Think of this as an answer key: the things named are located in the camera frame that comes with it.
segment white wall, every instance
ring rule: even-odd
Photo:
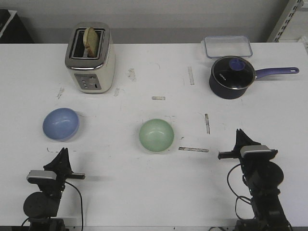
[[[67,43],[82,21],[107,23],[115,43],[200,42],[207,35],[266,41],[288,0],[2,0],[36,42]]]

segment toaster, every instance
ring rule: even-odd
[[[98,35],[97,54],[94,57],[89,57],[83,43],[88,27],[92,27]],[[74,27],[65,54],[65,65],[81,92],[99,94],[110,89],[115,59],[112,36],[107,24],[83,22]]]

